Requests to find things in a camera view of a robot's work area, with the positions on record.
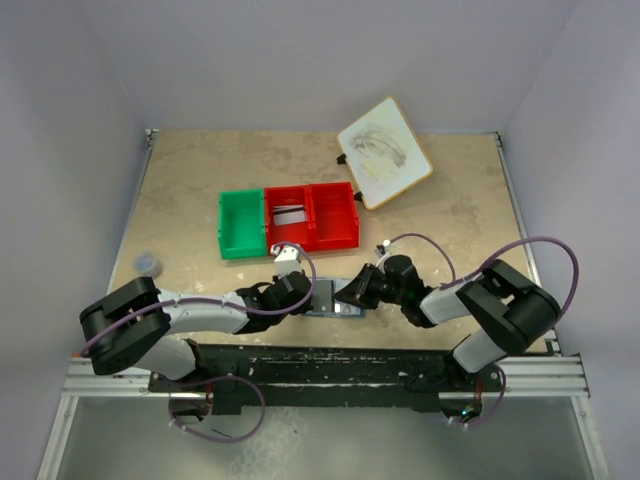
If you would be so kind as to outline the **blue card holder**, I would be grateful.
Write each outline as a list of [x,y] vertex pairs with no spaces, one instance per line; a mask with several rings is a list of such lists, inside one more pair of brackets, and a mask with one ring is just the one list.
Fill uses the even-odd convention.
[[345,278],[318,278],[312,294],[312,308],[305,313],[310,317],[363,318],[365,311],[334,299],[334,294],[349,283]]

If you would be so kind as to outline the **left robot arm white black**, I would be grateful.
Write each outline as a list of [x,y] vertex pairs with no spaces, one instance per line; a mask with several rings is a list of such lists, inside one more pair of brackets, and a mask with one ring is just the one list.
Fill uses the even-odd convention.
[[180,334],[261,333],[311,308],[317,278],[294,271],[224,295],[190,297],[138,277],[86,307],[79,321],[86,344],[79,355],[94,373],[130,367],[155,371],[184,392],[202,387],[206,369],[199,347]]

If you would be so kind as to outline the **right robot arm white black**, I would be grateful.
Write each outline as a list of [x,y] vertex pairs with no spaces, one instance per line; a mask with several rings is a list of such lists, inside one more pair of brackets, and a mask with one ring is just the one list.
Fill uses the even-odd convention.
[[424,284],[408,256],[392,255],[380,267],[364,265],[334,299],[363,310],[397,305],[412,325],[425,329],[473,317],[479,330],[442,359],[445,382],[456,391],[469,390],[484,367],[523,354],[561,316],[549,293],[502,260],[492,261],[472,280],[433,288]]

